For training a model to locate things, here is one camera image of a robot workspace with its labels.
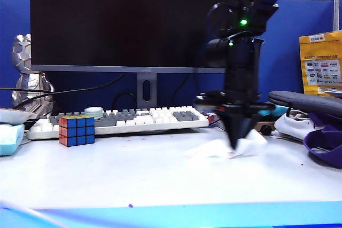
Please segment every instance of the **black monitor screen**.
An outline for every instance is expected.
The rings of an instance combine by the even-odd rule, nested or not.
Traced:
[[[206,14],[227,0],[31,0],[32,64],[206,67]]]

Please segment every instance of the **rubik's cube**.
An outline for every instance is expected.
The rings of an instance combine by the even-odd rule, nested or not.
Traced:
[[[59,142],[65,146],[93,144],[94,118],[91,116],[64,116],[59,118]]]

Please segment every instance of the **blue cube face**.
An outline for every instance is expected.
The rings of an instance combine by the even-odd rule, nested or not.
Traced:
[[[76,137],[69,137],[67,138],[67,140],[68,140],[68,147],[77,145]]]
[[[85,136],[78,136],[77,137],[77,145],[84,145],[86,144],[86,137]]]
[[[95,128],[94,127],[86,127],[86,134],[87,135],[94,135],[95,134]]]
[[[67,127],[68,128],[75,128],[76,127],[76,119],[68,119],[67,120]]]
[[[85,136],[86,135],[85,131],[86,131],[85,127],[77,128],[77,136]]]
[[[67,137],[76,136],[76,128],[67,128]]]
[[[77,122],[77,127],[85,127],[86,126],[86,119],[82,118],[82,119],[76,119]]]
[[[94,135],[86,136],[86,142],[87,144],[93,144],[95,142],[95,136]]]
[[[93,117],[88,117],[88,118],[86,118],[85,119],[85,124],[86,124],[86,126],[92,126],[92,125],[94,125],[94,118]]]

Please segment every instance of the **white cloth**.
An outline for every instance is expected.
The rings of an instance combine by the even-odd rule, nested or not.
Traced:
[[[236,156],[259,155],[266,146],[266,139],[255,129],[252,129],[246,138],[239,139],[235,151],[222,139],[209,141],[197,148],[186,151],[192,158],[233,158]]]

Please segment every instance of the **monitor stand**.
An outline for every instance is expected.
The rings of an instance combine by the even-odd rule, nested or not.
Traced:
[[[157,107],[157,74],[137,73],[137,108]]]

